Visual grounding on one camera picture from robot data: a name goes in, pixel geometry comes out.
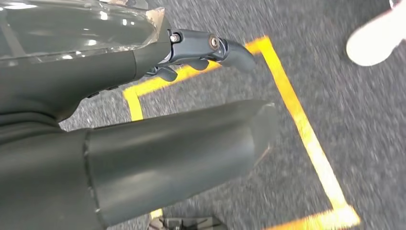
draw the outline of yellow floor marking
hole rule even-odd
[[[260,50],[258,49],[258,46],[256,45],[256,40],[253,42],[247,43],[245,45],[245,47],[252,54],[260,53]],[[178,73],[178,77],[176,78],[175,81],[167,82],[159,77],[155,77],[150,80],[146,80],[145,82],[140,83],[138,85],[131,86],[131,87],[127,88],[125,91],[127,92],[127,94],[132,94],[132,95],[136,94],[140,97],[140,96],[148,94],[150,92],[168,87],[168,86],[176,84],[180,81],[184,81],[191,77],[197,76],[201,73],[210,72],[219,67],[221,67],[221,66],[215,62],[210,62],[209,66],[203,71],[198,71],[198,70],[193,69],[190,66],[185,66],[185,67],[182,67],[182,68],[176,70],[176,72]]]
[[[129,90],[124,90],[124,98],[127,100],[128,107],[130,108],[131,121],[139,121],[144,117],[142,115],[141,103],[139,102],[138,95]]]
[[[343,229],[360,224],[361,221],[359,216],[355,210],[347,204],[344,198],[343,192],[330,163],[328,162],[299,99],[286,76],[281,61],[279,60],[270,39],[267,36],[256,39],[255,41],[246,44],[246,48],[252,54],[262,53],[264,56],[282,99],[297,126],[299,135],[310,160],[312,161],[323,189],[333,207],[333,210],[295,220],[273,228],[268,228],[267,230],[329,230]],[[153,78],[126,89],[124,91],[124,97],[128,101],[132,120],[142,119],[141,105],[138,96],[151,93],[219,67],[218,64],[213,62],[211,62],[209,67],[204,71],[197,71],[186,66],[177,70],[178,79],[174,82],[166,82],[160,78]],[[162,216],[161,209],[151,212],[152,218],[159,216]]]
[[[318,230],[343,229],[360,224],[360,218],[351,206],[318,213],[266,230]]]
[[[344,194],[340,185],[333,173],[333,169],[327,160],[320,143],[317,140],[315,132],[310,125],[307,116],[300,105],[288,77],[282,67],[281,61],[279,61],[275,50],[272,47],[272,43],[269,38],[264,38],[258,42],[258,46],[262,51],[262,55],[267,62],[269,69],[275,79],[276,86],[281,93],[282,99],[285,105],[292,115],[293,121],[296,123],[299,135],[302,138],[304,147],[309,154],[320,182],[329,198],[333,208],[340,208],[347,205],[344,198]]]

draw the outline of gray plastic cover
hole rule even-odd
[[[97,0],[0,2],[0,65],[139,49],[157,41],[165,10]]]

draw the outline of bolt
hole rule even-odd
[[[211,34],[209,36],[209,45],[212,50],[217,50],[220,46],[220,42],[218,41],[218,37],[216,35]]]
[[[171,36],[169,36],[169,39],[172,43],[180,42],[180,35],[172,34]]]

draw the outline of black mechanical part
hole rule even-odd
[[[233,66],[241,72],[250,72],[255,68],[253,55],[241,44],[221,39],[221,45],[224,46],[225,53],[220,59],[215,59],[220,65],[225,67]]]
[[[209,65],[209,61],[208,60],[190,61],[188,62],[188,65],[190,65],[195,70],[202,71],[207,68],[207,66]]]
[[[52,120],[0,128],[0,229],[118,224],[248,173],[278,130],[255,100],[73,132]]]
[[[199,60],[216,51],[210,45],[215,35],[208,32],[177,29],[172,30],[171,34],[180,36],[180,42],[172,43],[172,55],[169,61],[171,65]]]
[[[157,66],[157,63],[164,60],[171,53],[171,42],[168,34],[170,27],[169,21],[167,18],[164,18],[158,41],[133,51],[137,63],[135,80],[142,78],[148,71]]]
[[[272,147],[276,109],[241,101],[98,128],[88,159],[111,226],[248,173]]]
[[[174,81],[178,74],[172,68],[164,66],[164,67],[154,67],[150,71],[148,71],[145,76],[152,77],[152,76],[159,76],[165,81]]]
[[[135,62],[125,51],[1,68],[0,92],[7,100],[0,100],[0,114],[35,112],[60,122],[83,98],[133,81]]]
[[[147,230],[227,230],[227,226],[215,217],[206,218],[154,218]]]
[[[253,55],[237,42],[216,35],[193,30],[171,30],[172,43],[170,59],[161,66],[188,64],[196,70],[204,70],[208,60],[223,66],[235,66],[243,72],[250,72],[255,67]]]

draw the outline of shoe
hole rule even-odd
[[[406,0],[356,30],[347,42],[347,55],[360,66],[386,60],[406,38]]]

